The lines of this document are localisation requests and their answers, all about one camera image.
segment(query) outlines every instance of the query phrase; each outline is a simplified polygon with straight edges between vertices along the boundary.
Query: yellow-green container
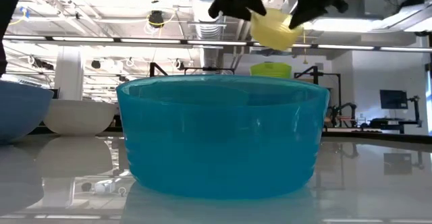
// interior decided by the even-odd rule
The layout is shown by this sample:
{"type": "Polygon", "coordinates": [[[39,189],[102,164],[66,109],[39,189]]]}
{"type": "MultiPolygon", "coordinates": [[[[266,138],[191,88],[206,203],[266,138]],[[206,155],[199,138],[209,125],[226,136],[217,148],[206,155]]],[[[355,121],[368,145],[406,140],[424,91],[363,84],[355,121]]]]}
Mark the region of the yellow-green container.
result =
{"type": "Polygon", "coordinates": [[[303,32],[303,26],[290,30],[291,15],[278,9],[267,9],[267,15],[252,14],[250,34],[261,45],[285,51],[303,32]]]}
{"type": "Polygon", "coordinates": [[[291,70],[291,66],[285,63],[264,62],[251,66],[250,75],[290,79],[291,70]]]}

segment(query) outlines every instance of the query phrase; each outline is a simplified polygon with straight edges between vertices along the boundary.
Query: yellow cup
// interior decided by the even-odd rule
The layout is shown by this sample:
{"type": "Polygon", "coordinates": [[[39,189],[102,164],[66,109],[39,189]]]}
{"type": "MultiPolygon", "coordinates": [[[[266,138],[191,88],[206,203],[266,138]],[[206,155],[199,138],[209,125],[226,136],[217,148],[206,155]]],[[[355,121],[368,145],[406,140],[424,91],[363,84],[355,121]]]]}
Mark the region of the yellow cup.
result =
{"type": "Polygon", "coordinates": [[[303,25],[290,30],[291,15],[278,9],[267,9],[267,15],[252,13],[250,34],[261,45],[285,51],[291,47],[303,32],[303,25]]]}

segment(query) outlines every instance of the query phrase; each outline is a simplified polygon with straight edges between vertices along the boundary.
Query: computer monitor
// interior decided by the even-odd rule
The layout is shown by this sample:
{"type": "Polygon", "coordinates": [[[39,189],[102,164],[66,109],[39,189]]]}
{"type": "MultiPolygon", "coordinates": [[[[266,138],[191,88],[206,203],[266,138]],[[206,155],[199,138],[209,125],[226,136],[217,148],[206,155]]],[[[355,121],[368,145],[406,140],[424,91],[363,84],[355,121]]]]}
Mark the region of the computer monitor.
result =
{"type": "Polygon", "coordinates": [[[380,90],[382,109],[408,109],[406,91],[402,90],[380,90]]]}

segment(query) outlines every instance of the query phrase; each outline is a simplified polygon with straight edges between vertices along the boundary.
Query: white countertop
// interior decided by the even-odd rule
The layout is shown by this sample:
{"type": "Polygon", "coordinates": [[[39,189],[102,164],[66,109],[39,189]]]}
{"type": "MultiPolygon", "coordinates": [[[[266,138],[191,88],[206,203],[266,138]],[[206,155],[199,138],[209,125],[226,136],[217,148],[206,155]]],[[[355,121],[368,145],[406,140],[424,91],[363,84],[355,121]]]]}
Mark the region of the white countertop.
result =
{"type": "Polygon", "coordinates": [[[0,224],[432,223],[432,146],[323,138],[303,189],[199,200],[135,184],[119,136],[27,136],[0,147],[0,224]]]}

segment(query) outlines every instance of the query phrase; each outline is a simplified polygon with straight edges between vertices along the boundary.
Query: blue plastic bowl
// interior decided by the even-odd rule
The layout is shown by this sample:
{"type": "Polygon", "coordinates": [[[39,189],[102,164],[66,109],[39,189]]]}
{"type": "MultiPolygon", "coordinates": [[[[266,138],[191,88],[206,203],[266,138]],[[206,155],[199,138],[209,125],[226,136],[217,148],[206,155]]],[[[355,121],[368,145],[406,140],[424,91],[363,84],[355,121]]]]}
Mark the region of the blue plastic bowl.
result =
{"type": "Polygon", "coordinates": [[[117,88],[130,170],[182,196],[265,198],[312,176],[329,101],[314,84],[255,76],[165,76],[117,88]]]}
{"type": "Polygon", "coordinates": [[[0,81],[0,144],[7,144],[34,130],[48,112],[54,92],[0,81]]]}

